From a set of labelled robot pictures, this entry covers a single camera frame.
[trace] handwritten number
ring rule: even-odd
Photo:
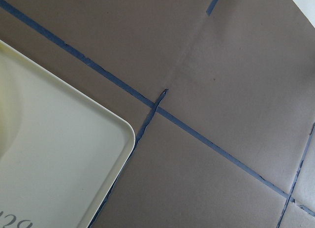
[[[22,221],[20,221],[20,222],[18,223],[17,228],[20,228],[20,225],[21,225],[23,222],[30,222],[30,220],[22,220]],[[32,225],[33,225],[33,223],[30,222],[30,224],[29,224],[27,227],[25,227],[25,228],[31,228]]]
[[[9,226],[9,225],[13,224],[16,221],[16,216],[14,216],[12,214],[9,214],[9,215],[6,215],[5,218],[7,218],[8,216],[12,216],[13,219],[8,224],[4,225],[2,228],[5,228],[6,226]]]

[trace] white tray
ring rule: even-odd
[[[0,227],[86,228],[134,140],[126,121],[0,41]]]

